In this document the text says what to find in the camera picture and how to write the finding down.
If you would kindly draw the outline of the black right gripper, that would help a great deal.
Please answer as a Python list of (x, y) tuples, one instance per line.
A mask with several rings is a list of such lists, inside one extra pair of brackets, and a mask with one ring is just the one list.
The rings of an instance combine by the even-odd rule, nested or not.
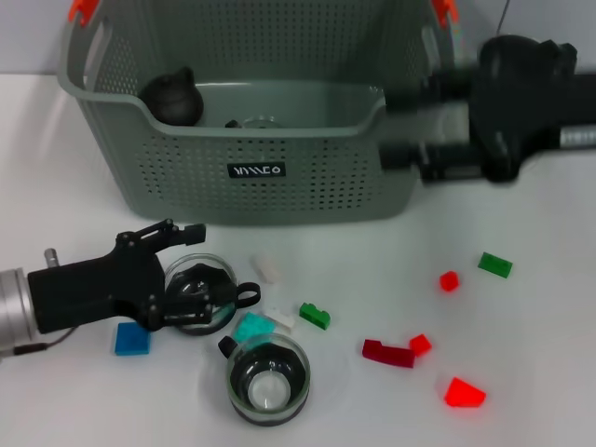
[(534, 80), (481, 75), (473, 87), (472, 80), (472, 68), (437, 71), (416, 87), (388, 90), (386, 111), (469, 98), (470, 129), (483, 156), (464, 142), (383, 142), (381, 168), (416, 170), (424, 183), (476, 180), (482, 174), (493, 183), (510, 183), (540, 153), (595, 147), (594, 73)]

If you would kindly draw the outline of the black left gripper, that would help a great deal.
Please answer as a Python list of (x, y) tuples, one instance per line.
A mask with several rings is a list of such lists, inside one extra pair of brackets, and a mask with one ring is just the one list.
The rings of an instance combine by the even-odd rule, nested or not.
[(108, 254), (30, 273), (27, 276), (38, 330), (57, 332), (126, 317), (148, 331), (210, 323), (214, 307), (237, 300), (234, 283), (194, 293), (164, 292), (165, 275), (156, 254), (206, 240), (203, 223), (181, 228), (171, 219), (116, 236)]

